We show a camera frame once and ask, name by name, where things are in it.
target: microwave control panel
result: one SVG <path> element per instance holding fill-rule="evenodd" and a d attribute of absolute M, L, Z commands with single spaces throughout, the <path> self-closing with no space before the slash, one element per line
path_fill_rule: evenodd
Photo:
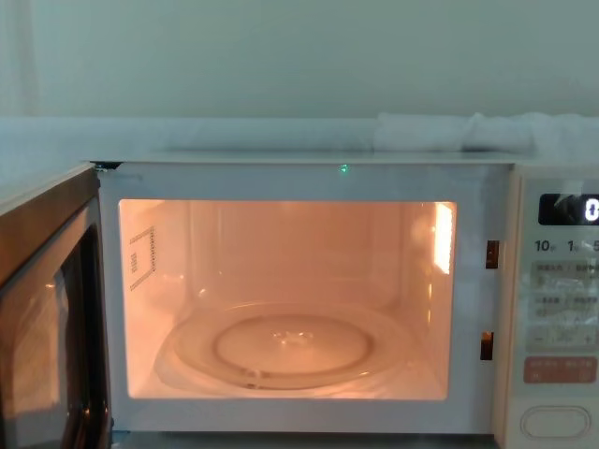
<path fill-rule="evenodd" d="M 596 176 L 519 179 L 507 449 L 599 447 Z"/>

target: digital display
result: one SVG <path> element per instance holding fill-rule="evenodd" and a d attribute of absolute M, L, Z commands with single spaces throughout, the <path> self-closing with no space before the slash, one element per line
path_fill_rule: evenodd
<path fill-rule="evenodd" d="M 599 225 L 599 195 L 542 195 L 539 201 L 539 224 L 597 226 Z"/>

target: microwave vent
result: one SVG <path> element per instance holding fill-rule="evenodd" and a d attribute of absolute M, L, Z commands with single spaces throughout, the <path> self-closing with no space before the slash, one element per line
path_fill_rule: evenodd
<path fill-rule="evenodd" d="M 129 273 L 133 291 L 156 271 L 156 244 L 154 227 L 140 232 L 129 240 Z"/>

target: white cloth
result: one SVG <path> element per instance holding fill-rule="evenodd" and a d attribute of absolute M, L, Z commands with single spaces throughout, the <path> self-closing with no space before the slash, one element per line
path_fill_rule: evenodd
<path fill-rule="evenodd" d="M 377 152 L 499 151 L 547 159 L 599 155 L 599 118 L 529 113 L 515 117 L 381 114 Z"/>

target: door hinge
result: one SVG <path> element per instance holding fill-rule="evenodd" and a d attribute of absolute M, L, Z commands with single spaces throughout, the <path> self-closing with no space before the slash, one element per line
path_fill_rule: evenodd
<path fill-rule="evenodd" d="M 122 162 L 112 161 L 91 161 L 95 166 L 95 171 L 106 172 L 109 170 L 116 170 Z"/>

